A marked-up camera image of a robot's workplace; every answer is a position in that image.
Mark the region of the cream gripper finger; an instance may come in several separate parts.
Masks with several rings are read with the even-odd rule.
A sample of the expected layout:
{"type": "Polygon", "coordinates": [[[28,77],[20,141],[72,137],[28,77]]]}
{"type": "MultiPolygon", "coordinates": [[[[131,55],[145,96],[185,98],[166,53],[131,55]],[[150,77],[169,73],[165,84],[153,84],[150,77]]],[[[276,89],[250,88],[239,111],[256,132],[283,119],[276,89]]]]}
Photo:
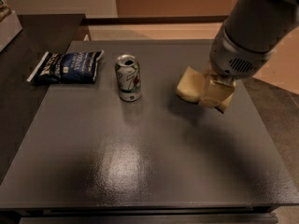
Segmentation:
{"type": "Polygon", "coordinates": [[[203,70],[203,81],[199,104],[205,107],[214,108],[225,101],[235,92],[235,79],[219,75],[208,62],[203,70]]]}

